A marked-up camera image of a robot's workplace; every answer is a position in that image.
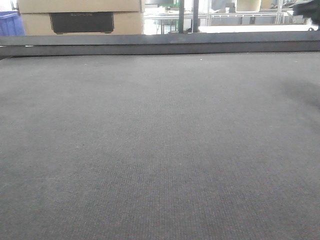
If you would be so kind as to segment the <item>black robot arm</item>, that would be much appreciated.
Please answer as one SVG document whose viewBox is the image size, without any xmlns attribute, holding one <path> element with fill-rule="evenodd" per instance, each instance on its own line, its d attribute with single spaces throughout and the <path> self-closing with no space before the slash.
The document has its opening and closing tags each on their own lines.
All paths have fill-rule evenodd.
<svg viewBox="0 0 320 240">
<path fill-rule="evenodd" d="M 311 18 L 315 25 L 320 24 L 320 0 L 302 0 L 297 1 L 293 7 L 294 16 L 303 16 Z"/>
</svg>

